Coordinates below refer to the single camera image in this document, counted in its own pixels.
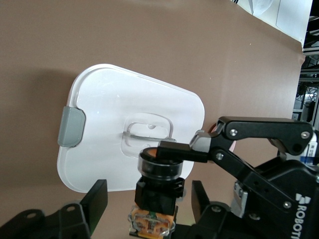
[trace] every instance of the brown surface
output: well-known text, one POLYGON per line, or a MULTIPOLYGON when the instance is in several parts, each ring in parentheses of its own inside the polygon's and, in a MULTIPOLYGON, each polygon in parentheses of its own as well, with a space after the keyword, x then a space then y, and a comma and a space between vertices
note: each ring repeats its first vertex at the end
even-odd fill
MULTIPOLYGON (((204 129, 222 115, 291 117, 300 43, 229 0, 1 1, 0 224, 29 208, 53 213, 80 199, 56 170, 62 108, 76 75, 118 65, 197 93, 204 129)), ((275 154, 266 140, 235 153, 257 165, 275 154)), ((234 179, 196 164, 211 200, 229 203, 234 179)), ((128 238, 134 193, 113 192, 94 239, 128 238)), ((190 195, 178 220, 192 223, 190 195)))

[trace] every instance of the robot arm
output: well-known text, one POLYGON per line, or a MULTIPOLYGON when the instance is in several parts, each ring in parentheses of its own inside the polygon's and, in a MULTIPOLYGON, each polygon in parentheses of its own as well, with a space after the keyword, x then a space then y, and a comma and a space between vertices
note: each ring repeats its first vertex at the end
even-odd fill
MULTIPOLYGON (((167 214, 161 210, 167 205, 165 200, 155 203, 144 192, 155 191, 157 198, 167 196, 166 190, 158 190, 159 185, 166 188, 170 183, 174 184, 179 176, 178 170, 174 170, 175 177, 171 179, 163 180, 160 176, 166 174, 164 168, 176 168, 183 160, 214 162, 238 181, 234 186, 231 208, 218 202, 209 202, 201 183, 193 182, 192 200, 195 202, 192 204, 201 206, 195 210, 193 206, 197 223, 188 230, 186 226, 179 230, 179 225, 174 225, 169 235, 167 230, 164 236, 160 233, 152 234, 152 227, 148 233, 139 234, 141 228, 149 227, 149 223, 145 223, 137 228, 133 226, 136 232, 131 234, 143 238, 317 238, 319 231, 314 223, 319 222, 319 172, 316 166, 310 167, 296 160, 276 157, 254 168, 228 150, 234 140, 267 138, 282 155, 298 156, 309 151, 309 142, 316 136, 317 132, 313 132, 311 125, 294 120, 222 117, 216 132, 197 133, 189 145, 162 141, 158 148, 144 150, 140 154, 139 164, 144 188, 136 191, 136 204, 146 212, 167 214), (141 203, 140 198, 143 198, 143 202, 157 204, 157 207, 146 206, 147 203, 141 203), (203 223, 206 221, 210 222, 210 226, 203 223), (210 233, 202 234, 206 229, 210 233), (233 233, 227 237, 223 236, 225 232, 233 233)), ((174 195, 177 194, 170 194, 170 215, 176 214, 173 210, 174 195)))

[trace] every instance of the plastic container lid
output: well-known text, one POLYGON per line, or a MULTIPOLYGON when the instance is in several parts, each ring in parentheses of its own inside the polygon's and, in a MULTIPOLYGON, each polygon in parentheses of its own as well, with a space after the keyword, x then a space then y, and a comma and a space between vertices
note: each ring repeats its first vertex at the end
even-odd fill
MULTIPOLYGON (((57 169, 63 183, 88 192, 98 179, 109 191, 135 189, 138 154, 160 140, 189 143, 204 106, 187 90, 109 64, 82 72, 63 110, 57 169)), ((186 178, 193 162, 183 163, 186 178)))

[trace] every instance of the screw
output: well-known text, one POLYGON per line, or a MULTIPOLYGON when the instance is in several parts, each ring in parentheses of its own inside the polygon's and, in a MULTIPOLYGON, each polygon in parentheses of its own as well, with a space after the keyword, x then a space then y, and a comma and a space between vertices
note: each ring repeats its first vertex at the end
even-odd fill
POLYGON ((31 219, 34 218, 36 216, 36 213, 29 213, 28 215, 26 215, 26 218, 31 219))
POLYGON ((222 154, 222 153, 216 154, 216 158, 217 158, 218 160, 222 160, 223 157, 224 157, 224 154, 222 154))
POLYGON ((251 214, 249 214, 249 217, 250 217, 252 220, 255 220, 255 221, 259 221, 259 220, 260 220, 260 217, 259 217, 256 213, 251 213, 251 214))
POLYGON ((309 136, 310 136, 310 133, 308 131, 304 131, 301 133, 301 138, 303 139, 307 139, 309 138, 309 136))
POLYGON ((238 131, 233 128, 233 129, 230 130, 229 133, 230 133, 231 136, 236 136, 236 134, 238 133, 238 131))
POLYGON ((216 213, 220 213, 221 212, 221 209, 218 206, 213 206, 211 209, 213 210, 213 212, 216 212, 216 213))
POLYGON ((66 209, 66 211, 68 212, 71 212, 71 211, 74 211, 75 210, 75 207, 74 206, 70 206, 66 209))
POLYGON ((240 198, 243 196, 243 190, 242 190, 242 189, 239 190, 238 196, 239 196, 240 198))
POLYGON ((291 208, 291 202, 284 202, 284 208, 286 209, 291 208))

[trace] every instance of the gray plastic clip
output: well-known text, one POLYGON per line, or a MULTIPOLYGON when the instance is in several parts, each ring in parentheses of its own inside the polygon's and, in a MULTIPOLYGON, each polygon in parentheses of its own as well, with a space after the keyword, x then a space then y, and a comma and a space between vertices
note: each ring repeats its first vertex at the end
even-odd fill
POLYGON ((58 144, 62 147, 74 147, 82 139, 85 114, 83 111, 65 106, 61 119, 58 144))

